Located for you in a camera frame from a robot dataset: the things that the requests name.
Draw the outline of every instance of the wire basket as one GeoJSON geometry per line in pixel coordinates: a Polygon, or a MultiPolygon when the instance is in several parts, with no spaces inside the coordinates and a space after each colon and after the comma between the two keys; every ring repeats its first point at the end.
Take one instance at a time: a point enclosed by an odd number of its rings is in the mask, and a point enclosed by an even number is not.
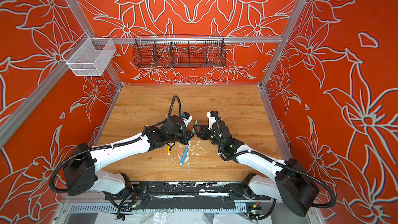
{"type": "Polygon", "coordinates": [[[224,67],[226,63],[223,37],[134,38],[134,65],[137,67],[224,67]]]}
{"type": "Polygon", "coordinates": [[[102,76],[115,52],[112,38],[102,49],[99,45],[93,45],[90,38],[83,38],[77,51],[64,60],[75,75],[102,76]]]}

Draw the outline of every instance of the black cable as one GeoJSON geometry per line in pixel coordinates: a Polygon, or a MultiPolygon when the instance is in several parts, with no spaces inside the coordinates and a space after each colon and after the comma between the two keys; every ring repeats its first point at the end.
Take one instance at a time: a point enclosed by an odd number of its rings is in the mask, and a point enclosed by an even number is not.
{"type": "MultiPolygon", "coordinates": [[[[218,115],[216,115],[216,125],[217,125],[217,132],[218,132],[216,134],[220,136],[221,131],[220,131],[220,126],[218,125],[218,115]]],[[[221,138],[220,138],[220,140],[217,143],[218,153],[221,153],[221,144],[220,143],[221,143],[221,138]]]]}
{"type": "MultiPolygon", "coordinates": [[[[110,201],[110,202],[112,203],[112,205],[113,205],[115,208],[117,208],[117,209],[120,209],[120,210],[127,210],[127,209],[129,209],[129,208],[134,204],[134,201],[131,201],[131,202],[130,202],[127,206],[125,206],[125,207],[119,206],[119,205],[112,199],[112,196],[110,195],[109,192],[103,191],[103,193],[104,193],[105,196],[108,197],[109,201],[110,201]]],[[[131,195],[133,195],[133,193],[130,193],[127,197],[124,198],[124,200],[126,200],[126,199],[127,199],[128,197],[130,197],[131,195]]]]}
{"type": "Polygon", "coordinates": [[[167,146],[170,147],[170,151],[172,151],[172,147],[174,147],[176,145],[175,142],[171,142],[171,145],[169,145],[169,143],[166,143],[167,146]]]}
{"type": "MultiPolygon", "coordinates": [[[[235,158],[235,157],[237,157],[237,156],[239,156],[239,155],[247,154],[247,153],[249,153],[249,151],[241,151],[241,152],[238,152],[238,153],[236,153],[235,155],[233,155],[232,157],[229,157],[229,158],[225,158],[225,157],[223,157],[222,155],[220,155],[220,157],[221,157],[222,160],[224,160],[224,161],[229,161],[229,160],[231,160],[231,159],[233,159],[233,158],[235,158]]],[[[312,204],[311,204],[311,207],[314,207],[314,208],[330,208],[330,207],[333,207],[334,205],[336,205],[337,198],[336,198],[336,195],[334,194],[333,190],[332,190],[326,183],[322,182],[322,181],[319,180],[318,178],[313,177],[313,176],[307,174],[306,172],[301,172],[301,171],[299,171],[299,170],[296,170],[296,169],[294,169],[294,168],[292,168],[292,167],[290,167],[290,166],[287,166],[287,165],[285,165],[285,164],[278,163],[278,162],[272,160],[271,158],[267,157],[266,155],[264,155],[264,154],[262,154],[262,153],[260,153],[260,152],[251,151],[250,153],[251,153],[251,154],[254,154],[254,155],[257,155],[257,156],[259,156],[259,157],[262,157],[262,158],[264,158],[265,160],[267,160],[267,161],[270,162],[270,163],[274,163],[274,162],[275,162],[275,165],[276,165],[276,166],[279,166],[279,167],[282,167],[282,168],[284,168],[284,169],[288,169],[288,170],[290,170],[290,171],[296,172],[296,173],[298,173],[298,174],[300,174],[300,175],[304,175],[304,176],[306,176],[306,177],[309,177],[310,179],[314,180],[314,181],[317,182],[319,185],[321,185],[321,186],[329,193],[329,195],[330,195],[330,197],[331,197],[331,200],[330,200],[329,202],[327,202],[327,203],[322,203],[322,204],[312,203],[312,204]]]]}
{"type": "Polygon", "coordinates": [[[158,125],[160,125],[160,124],[164,124],[164,122],[165,122],[166,120],[164,120],[164,121],[161,121],[161,122],[157,122],[156,124],[154,124],[153,126],[151,126],[151,127],[158,127],[158,125]]]}
{"type": "Polygon", "coordinates": [[[58,166],[52,171],[50,179],[49,179],[49,187],[53,192],[56,193],[66,193],[67,189],[59,189],[55,186],[55,177],[57,176],[58,172],[72,159],[79,157],[81,155],[87,154],[89,152],[93,152],[93,151],[97,151],[97,150],[104,150],[104,149],[111,149],[111,148],[116,148],[116,147],[121,147],[121,146],[126,146],[132,143],[137,142],[138,140],[141,140],[141,137],[138,137],[134,140],[130,140],[130,141],[126,141],[126,142],[122,142],[122,143],[116,143],[113,146],[110,144],[106,144],[103,146],[96,146],[96,147],[90,147],[84,151],[81,151],[79,153],[76,153],[72,156],[70,156],[69,158],[65,159],[63,162],[59,163],[58,166]]]}
{"type": "Polygon", "coordinates": [[[170,117],[171,114],[172,114],[173,105],[174,105],[174,101],[176,100],[176,98],[177,98],[177,101],[178,101],[178,108],[179,108],[180,117],[181,117],[181,101],[180,101],[180,98],[178,97],[178,95],[176,95],[176,94],[173,96],[172,104],[170,105],[170,110],[169,110],[169,114],[167,114],[167,117],[170,117]]]}
{"type": "Polygon", "coordinates": [[[271,208],[268,210],[268,212],[265,215],[263,215],[261,217],[258,217],[258,219],[249,215],[249,219],[252,219],[252,220],[264,220],[266,217],[271,215],[272,211],[275,208],[275,205],[276,205],[276,199],[274,198],[274,200],[272,201],[271,208]]]}
{"type": "MultiPolygon", "coordinates": [[[[120,207],[123,207],[123,204],[125,204],[125,201],[128,199],[128,198],[130,198],[130,196],[132,196],[133,195],[133,193],[131,193],[131,194],[129,194],[129,195],[127,195],[125,198],[123,198],[122,199],[122,201],[120,202],[120,207]]],[[[135,197],[135,199],[134,200],[132,200],[131,199],[131,202],[136,202],[136,200],[137,200],[137,196],[135,197]]],[[[123,219],[123,221],[124,221],[124,217],[122,217],[121,215],[120,215],[120,209],[118,208],[117,209],[117,218],[118,219],[123,219]]]]}

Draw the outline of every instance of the black wire basket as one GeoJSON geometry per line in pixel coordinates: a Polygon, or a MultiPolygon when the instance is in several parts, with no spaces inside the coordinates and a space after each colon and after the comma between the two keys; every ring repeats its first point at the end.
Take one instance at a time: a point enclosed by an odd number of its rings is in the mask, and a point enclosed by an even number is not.
{"type": "Polygon", "coordinates": [[[224,37],[170,35],[135,36],[137,67],[224,67],[224,37]]]}

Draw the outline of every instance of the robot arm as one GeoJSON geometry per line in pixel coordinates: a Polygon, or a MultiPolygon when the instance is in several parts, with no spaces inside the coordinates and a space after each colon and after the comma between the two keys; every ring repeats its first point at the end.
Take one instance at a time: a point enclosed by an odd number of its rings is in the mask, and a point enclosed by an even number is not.
{"type": "Polygon", "coordinates": [[[255,195],[266,195],[281,200],[296,215],[305,216],[319,193],[319,188],[309,177],[302,176],[289,168],[306,173],[295,159],[284,161],[269,157],[251,149],[248,145],[233,138],[216,111],[207,112],[209,125],[194,125],[196,135],[202,140],[210,140],[217,145],[220,157],[229,161],[245,164],[270,180],[251,173],[244,181],[248,181],[248,191],[255,195]]]}
{"type": "Polygon", "coordinates": [[[132,137],[104,146],[88,147],[87,143],[77,146],[71,157],[60,163],[52,173],[50,188],[58,193],[67,192],[70,196],[88,190],[104,191],[113,195],[131,193],[132,185],[126,174],[113,174],[103,171],[102,168],[123,158],[164,147],[169,143],[172,146],[175,142],[187,145],[194,136],[194,133],[186,129],[192,116],[187,112],[181,114],[181,107],[179,116],[171,116],[176,98],[180,102],[175,95],[164,121],[150,127],[146,126],[142,132],[132,137]],[[61,168],[65,176],[66,189],[58,189],[54,185],[54,178],[61,168]]]}

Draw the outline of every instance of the plastic sheet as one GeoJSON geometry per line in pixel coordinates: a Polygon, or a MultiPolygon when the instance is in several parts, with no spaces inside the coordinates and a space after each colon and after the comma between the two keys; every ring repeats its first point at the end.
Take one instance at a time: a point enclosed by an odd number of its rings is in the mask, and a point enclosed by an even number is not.
{"type": "MultiPolygon", "coordinates": [[[[249,221],[238,214],[214,214],[213,224],[253,224],[256,221],[249,221]]],[[[271,216],[259,220],[259,224],[272,224],[271,216]]]]}
{"type": "Polygon", "coordinates": [[[211,224],[203,212],[156,212],[152,214],[131,214],[123,222],[115,214],[99,212],[95,224],[211,224]]]}

